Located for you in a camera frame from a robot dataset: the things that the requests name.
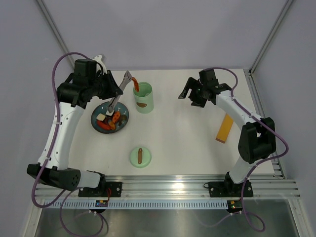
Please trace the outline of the green cylindrical lunch container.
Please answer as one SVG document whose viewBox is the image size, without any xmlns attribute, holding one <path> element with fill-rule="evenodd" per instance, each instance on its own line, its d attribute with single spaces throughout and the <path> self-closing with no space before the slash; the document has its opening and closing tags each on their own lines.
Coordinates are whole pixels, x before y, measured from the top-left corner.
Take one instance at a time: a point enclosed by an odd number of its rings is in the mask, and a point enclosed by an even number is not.
<svg viewBox="0 0 316 237">
<path fill-rule="evenodd" d="M 141 114 L 148 114 L 154 109 L 153 89 L 152 86 L 147 82 L 140 82 L 139 87 L 139 92 L 136 92 L 136 90 L 133 88 L 136 110 Z M 151 94 L 147 97 L 143 97 L 146 93 Z"/>
</svg>

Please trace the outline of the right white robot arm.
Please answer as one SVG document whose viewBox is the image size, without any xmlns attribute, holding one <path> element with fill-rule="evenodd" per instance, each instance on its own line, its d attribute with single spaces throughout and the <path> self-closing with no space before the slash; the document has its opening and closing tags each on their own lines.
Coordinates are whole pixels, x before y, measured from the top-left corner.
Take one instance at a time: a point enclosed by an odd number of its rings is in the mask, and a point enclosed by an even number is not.
<svg viewBox="0 0 316 237">
<path fill-rule="evenodd" d="M 226 173 L 222 182 L 210 183 L 209 191 L 213 196 L 239 197 L 250 185 L 249 175 L 261 161 L 276 151 L 275 122 L 251 112 L 234 96 L 234 88 L 219 83 L 214 68 L 199 72 L 199 79 L 188 78 L 180 99 L 188 97 L 191 105 L 203 108 L 206 102 L 221 108 L 240 129 L 238 142 L 239 158 L 232 170 Z"/>
</svg>

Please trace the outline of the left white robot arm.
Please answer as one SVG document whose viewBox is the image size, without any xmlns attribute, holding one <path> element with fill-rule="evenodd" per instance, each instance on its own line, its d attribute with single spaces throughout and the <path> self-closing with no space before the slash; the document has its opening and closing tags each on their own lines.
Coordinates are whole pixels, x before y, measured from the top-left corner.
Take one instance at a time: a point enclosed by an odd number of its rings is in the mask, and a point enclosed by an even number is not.
<svg viewBox="0 0 316 237">
<path fill-rule="evenodd" d="M 78 122 L 88 102 L 94 96 L 102 100 L 122 95 L 111 71 L 106 70 L 103 55 L 75 61 L 74 72 L 56 90 L 58 106 L 45 148 L 35 164 L 29 164 L 27 174 L 39 183 L 73 191 L 89 188 L 97 197 L 107 185 L 102 174 L 69 167 L 69 153 Z"/>
</svg>

